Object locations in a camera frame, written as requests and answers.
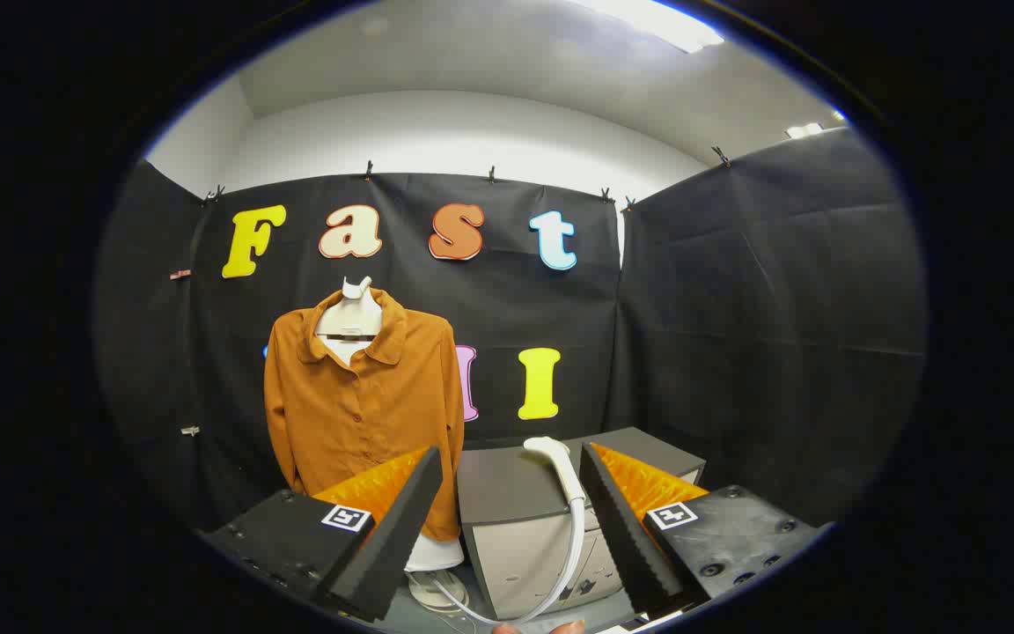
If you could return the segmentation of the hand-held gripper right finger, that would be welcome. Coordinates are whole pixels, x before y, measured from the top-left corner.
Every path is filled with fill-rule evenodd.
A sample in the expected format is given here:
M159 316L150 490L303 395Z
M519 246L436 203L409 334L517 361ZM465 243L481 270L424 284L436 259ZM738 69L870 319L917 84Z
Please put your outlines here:
M579 479L639 613L743 593L825 534L747 487L705 490L595 442L581 448Z

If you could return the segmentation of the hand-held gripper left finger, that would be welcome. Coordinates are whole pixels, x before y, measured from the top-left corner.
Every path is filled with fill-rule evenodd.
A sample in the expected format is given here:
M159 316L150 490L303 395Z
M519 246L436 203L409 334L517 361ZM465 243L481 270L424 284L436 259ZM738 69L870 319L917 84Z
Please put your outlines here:
M443 474L426 446L318 494L279 490L202 539L278 593L371 623L405 582Z

